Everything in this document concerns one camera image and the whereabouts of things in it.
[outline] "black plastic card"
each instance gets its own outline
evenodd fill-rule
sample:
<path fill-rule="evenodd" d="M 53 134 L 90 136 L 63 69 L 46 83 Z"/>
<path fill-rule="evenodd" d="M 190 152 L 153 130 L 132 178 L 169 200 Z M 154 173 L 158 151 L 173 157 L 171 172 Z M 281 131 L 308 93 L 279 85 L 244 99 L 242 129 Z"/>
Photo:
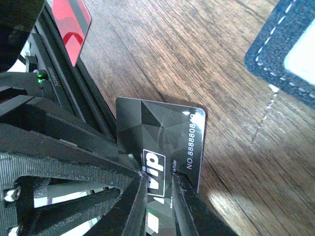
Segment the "black plastic card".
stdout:
<path fill-rule="evenodd" d="M 280 0 L 245 56 L 247 69 L 315 108 L 315 1 Z"/>
<path fill-rule="evenodd" d="M 132 154 L 148 174 L 148 233 L 174 235 L 172 173 L 186 174 L 198 191 L 205 112 L 123 97 L 116 110 L 119 152 Z"/>

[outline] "wood grain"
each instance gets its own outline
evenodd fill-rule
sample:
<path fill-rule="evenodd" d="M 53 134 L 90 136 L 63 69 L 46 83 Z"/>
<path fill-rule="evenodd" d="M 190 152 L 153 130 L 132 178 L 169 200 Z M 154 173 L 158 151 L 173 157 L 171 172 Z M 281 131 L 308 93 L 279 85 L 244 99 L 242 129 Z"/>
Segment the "wood grain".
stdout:
<path fill-rule="evenodd" d="M 204 108 L 209 206 L 239 235 L 314 235 L 314 110 L 243 64 L 276 1 L 85 3 L 81 59 L 113 113 L 118 96 Z"/>

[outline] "white stitching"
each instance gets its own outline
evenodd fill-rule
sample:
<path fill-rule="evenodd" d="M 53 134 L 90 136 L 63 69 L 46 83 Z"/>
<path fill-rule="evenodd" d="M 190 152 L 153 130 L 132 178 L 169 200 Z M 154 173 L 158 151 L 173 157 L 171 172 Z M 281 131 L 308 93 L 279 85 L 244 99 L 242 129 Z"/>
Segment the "white stitching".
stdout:
<path fill-rule="evenodd" d="M 293 0 L 293 1 L 290 3 L 290 5 L 286 8 L 284 16 L 282 16 L 281 19 L 278 21 L 277 25 L 272 28 L 272 30 L 270 31 L 270 36 L 269 36 L 269 37 L 267 38 L 267 40 L 264 42 L 264 45 L 262 45 L 261 48 L 258 50 L 257 57 L 256 57 L 256 59 L 255 59 L 255 61 L 256 61 L 256 63 L 257 63 L 258 66 L 262 66 L 262 65 L 264 64 L 264 63 L 258 61 L 258 60 L 259 60 L 259 54 L 261 53 L 263 47 L 269 42 L 269 40 L 270 40 L 270 38 L 271 38 L 271 35 L 275 32 L 277 26 L 280 25 L 281 22 L 286 18 L 286 14 L 290 11 L 290 9 L 291 9 L 291 7 L 292 7 L 292 5 L 293 5 L 294 2 L 296 2 L 296 0 Z M 269 71 L 270 69 L 264 67 L 263 70 Z M 269 73 L 270 73 L 272 76 L 277 76 L 277 75 L 276 75 L 274 72 L 272 72 L 272 71 L 270 71 Z M 286 80 L 286 78 L 283 78 L 283 77 L 280 77 L 279 79 L 282 80 L 282 81 L 285 81 L 285 80 Z M 299 88 L 299 90 L 302 91 L 302 92 L 305 92 L 305 90 L 304 90 L 303 88 Z M 310 96 L 311 98 L 315 98 L 315 95 L 313 95 L 313 94 L 311 94 L 311 93 L 309 94 L 309 96 Z"/>

